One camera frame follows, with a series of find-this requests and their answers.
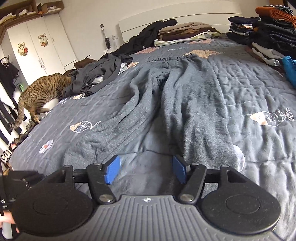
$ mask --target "wardrobe door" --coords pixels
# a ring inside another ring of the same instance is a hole
[[[68,40],[59,15],[52,14],[45,16],[44,21],[63,66],[65,67],[75,61],[77,58]]]
[[[28,85],[46,76],[26,23],[20,23],[7,29],[6,34],[8,34],[13,52]]]
[[[26,23],[37,54],[47,75],[65,73],[65,69],[52,43],[52,38],[48,33],[44,19],[42,17],[36,18]]]

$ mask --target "cabinet handle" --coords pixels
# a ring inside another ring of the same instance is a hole
[[[42,64],[41,64],[41,62],[40,62],[40,59],[39,59],[38,61],[39,61],[39,64],[41,65],[41,68],[43,68],[43,66],[42,66]]]

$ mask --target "folded orange garment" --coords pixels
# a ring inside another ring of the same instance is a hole
[[[256,13],[260,16],[271,17],[274,19],[283,19],[287,22],[292,22],[296,27],[296,17],[291,16],[275,7],[257,7]]]

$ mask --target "white headboard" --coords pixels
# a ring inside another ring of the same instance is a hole
[[[124,42],[138,35],[147,25],[158,21],[174,18],[178,24],[187,22],[202,22],[211,25],[221,33],[228,32],[228,18],[242,16],[237,2],[233,1],[201,1],[169,5],[119,21],[119,27]]]

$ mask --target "blue gripper pad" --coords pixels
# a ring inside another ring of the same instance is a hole
[[[187,163],[180,156],[173,156],[173,172],[181,184],[187,182]]]
[[[110,185],[115,177],[117,176],[120,169],[120,157],[118,155],[114,155],[105,166],[105,183]]]

